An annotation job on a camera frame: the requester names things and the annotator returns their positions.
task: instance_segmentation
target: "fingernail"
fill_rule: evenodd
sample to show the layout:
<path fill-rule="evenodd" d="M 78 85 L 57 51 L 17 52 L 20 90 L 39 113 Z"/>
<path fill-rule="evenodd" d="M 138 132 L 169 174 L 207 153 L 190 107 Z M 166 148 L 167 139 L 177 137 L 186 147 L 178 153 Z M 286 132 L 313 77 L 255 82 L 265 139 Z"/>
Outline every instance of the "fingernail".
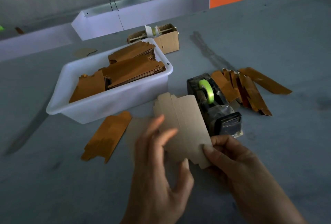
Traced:
<path fill-rule="evenodd" d="M 187 168 L 187 169 L 190 169 L 190 165 L 188 164 L 188 159 L 187 159 L 187 158 L 185 158 L 185 159 L 183 160 L 183 166 L 184 166 L 185 168 Z"/>
<path fill-rule="evenodd" d="M 212 146 L 212 145 L 204 145 L 204 151 L 206 152 L 206 153 L 212 153 L 213 151 L 214 151 L 214 147 Z"/>

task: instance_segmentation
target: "person's right hand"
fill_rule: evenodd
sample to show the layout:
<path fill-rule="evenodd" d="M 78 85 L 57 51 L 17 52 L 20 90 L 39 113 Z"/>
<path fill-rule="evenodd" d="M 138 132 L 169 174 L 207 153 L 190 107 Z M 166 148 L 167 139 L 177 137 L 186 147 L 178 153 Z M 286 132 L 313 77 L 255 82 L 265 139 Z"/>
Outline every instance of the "person's right hand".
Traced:
<path fill-rule="evenodd" d="M 249 223 L 307 223 L 258 157 L 230 135 L 211 137 L 210 170 L 230 189 Z"/>

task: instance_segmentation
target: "open cardboard box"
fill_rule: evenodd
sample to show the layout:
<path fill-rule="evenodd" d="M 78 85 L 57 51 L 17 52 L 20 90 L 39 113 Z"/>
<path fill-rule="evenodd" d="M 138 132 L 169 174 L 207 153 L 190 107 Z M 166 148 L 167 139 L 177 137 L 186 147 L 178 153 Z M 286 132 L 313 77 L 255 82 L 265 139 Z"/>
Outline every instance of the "open cardboard box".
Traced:
<path fill-rule="evenodd" d="M 178 31 L 176 27 L 172 24 L 166 24 L 158 26 L 160 31 L 165 31 L 162 35 L 153 38 L 156 44 L 160 47 L 161 51 L 166 53 L 171 53 L 179 50 L 179 41 L 178 41 Z M 131 34 L 127 37 L 127 42 L 133 43 L 137 40 L 147 38 L 146 31 L 139 31 L 134 34 Z"/>

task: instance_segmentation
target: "gray table surface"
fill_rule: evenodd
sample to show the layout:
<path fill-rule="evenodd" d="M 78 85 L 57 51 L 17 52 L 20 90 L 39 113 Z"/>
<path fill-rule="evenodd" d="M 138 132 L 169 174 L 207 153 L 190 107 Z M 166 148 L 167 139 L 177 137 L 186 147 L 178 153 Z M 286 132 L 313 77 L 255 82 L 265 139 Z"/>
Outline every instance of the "gray table surface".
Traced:
<path fill-rule="evenodd" d="M 167 55 L 174 66 L 172 94 L 186 94 L 188 78 L 226 67 L 224 59 L 293 90 L 281 96 L 260 88 L 273 116 L 240 109 L 240 140 L 307 220 L 323 224 L 331 223 L 330 15 L 331 0 L 246 0 L 166 21 L 180 32 L 180 51 Z M 61 114 L 47 116 L 44 105 L 75 50 L 109 50 L 136 30 L 0 63 L 1 223 L 120 222 L 133 172 L 125 135 L 108 164 L 102 158 L 85 163 L 83 148 L 102 119 L 81 125 Z M 206 46 L 195 44 L 197 35 Z M 129 111 L 151 116 L 152 102 Z M 34 130 L 25 143 L 22 137 Z M 243 223 L 217 180 L 194 165 L 191 170 L 195 185 L 179 223 Z M 169 172 L 171 183 L 174 177 Z"/>

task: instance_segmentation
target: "person's left hand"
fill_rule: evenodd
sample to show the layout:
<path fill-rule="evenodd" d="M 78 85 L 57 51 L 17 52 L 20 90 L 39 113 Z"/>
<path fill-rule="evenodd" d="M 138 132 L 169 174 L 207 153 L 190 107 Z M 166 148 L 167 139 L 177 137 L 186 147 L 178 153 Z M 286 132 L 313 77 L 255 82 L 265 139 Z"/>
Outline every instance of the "person's left hand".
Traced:
<path fill-rule="evenodd" d="M 175 188 L 171 189 L 163 164 L 163 146 L 177 129 L 159 133 L 164 115 L 154 119 L 135 144 L 135 168 L 129 203 L 121 224 L 174 224 L 184 213 L 194 179 L 188 160 L 179 167 Z"/>

